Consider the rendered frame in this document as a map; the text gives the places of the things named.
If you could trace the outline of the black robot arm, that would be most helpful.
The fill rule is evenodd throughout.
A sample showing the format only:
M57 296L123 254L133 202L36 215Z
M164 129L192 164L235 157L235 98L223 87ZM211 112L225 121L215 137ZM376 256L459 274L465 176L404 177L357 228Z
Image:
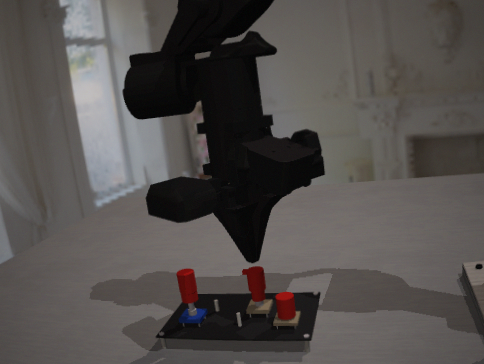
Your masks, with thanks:
M262 105L256 57L274 55L275 46L259 32L241 42L222 44L243 34L274 0L178 0L178 12L159 52L129 57L131 68L122 90L135 118L190 114L201 101L202 113ZM195 60L196 53L211 51ZM313 167L322 164L318 134L309 129L289 137L265 136L243 142L241 132L229 139L229 183L246 179L274 195L288 195L312 183ZM237 135L236 135L237 134ZM240 173L246 177L240 179Z

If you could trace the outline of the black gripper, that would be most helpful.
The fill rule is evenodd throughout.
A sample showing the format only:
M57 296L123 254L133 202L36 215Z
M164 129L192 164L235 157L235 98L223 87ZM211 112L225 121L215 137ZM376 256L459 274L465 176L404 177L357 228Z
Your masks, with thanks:
M229 139L241 132L243 142L265 136L264 127L273 124L272 114L263 115L262 105L202 113L197 133L206 134L210 163L204 175L211 179L177 177L150 185L146 196L148 215L176 223L214 214L248 262L259 260L272 208L284 196L246 179L229 183L227 158Z

